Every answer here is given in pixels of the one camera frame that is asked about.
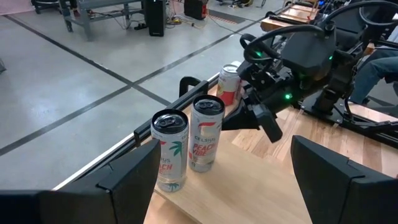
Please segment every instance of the celsius energy drink can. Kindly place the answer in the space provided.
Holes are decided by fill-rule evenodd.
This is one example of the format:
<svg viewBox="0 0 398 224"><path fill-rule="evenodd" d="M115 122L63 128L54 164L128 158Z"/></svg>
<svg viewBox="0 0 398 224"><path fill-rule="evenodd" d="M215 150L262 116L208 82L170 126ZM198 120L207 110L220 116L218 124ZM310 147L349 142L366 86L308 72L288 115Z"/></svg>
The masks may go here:
<svg viewBox="0 0 398 224"><path fill-rule="evenodd" d="M197 172L209 171L216 157L225 105L218 97L198 96L191 112L188 164Z"/></svg>
<svg viewBox="0 0 398 224"><path fill-rule="evenodd" d="M238 94L241 78L237 69L237 65L224 65L218 75L217 96L223 100L225 106L233 104Z"/></svg>
<svg viewBox="0 0 398 224"><path fill-rule="evenodd" d="M166 192L178 191L187 171L188 117L179 110L162 110L153 116L150 132L162 148L157 185Z"/></svg>

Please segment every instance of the drink can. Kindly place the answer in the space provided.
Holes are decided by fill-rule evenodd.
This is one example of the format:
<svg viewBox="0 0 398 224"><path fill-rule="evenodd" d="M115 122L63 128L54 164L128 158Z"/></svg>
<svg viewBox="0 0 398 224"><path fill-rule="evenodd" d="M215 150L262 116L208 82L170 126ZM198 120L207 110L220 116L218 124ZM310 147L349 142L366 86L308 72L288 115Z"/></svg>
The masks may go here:
<svg viewBox="0 0 398 224"><path fill-rule="evenodd" d="M197 172L209 171L214 163L225 105L216 96L203 95L194 99L191 112L188 165Z"/></svg>
<svg viewBox="0 0 398 224"><path fill-rule="evenodd" d="M223 100L225 106L232 105L238 94L241 78L237 69L237 65L227 64L218 75L217 96Z"/></svg>
<svg viewBox="0 0 398 224"><path fill-rule="evenodd" d="M162 110L152 117L150 132L161 146L157 185L166 192L178 191L187 171L188 117L179 110Z"/></svg>

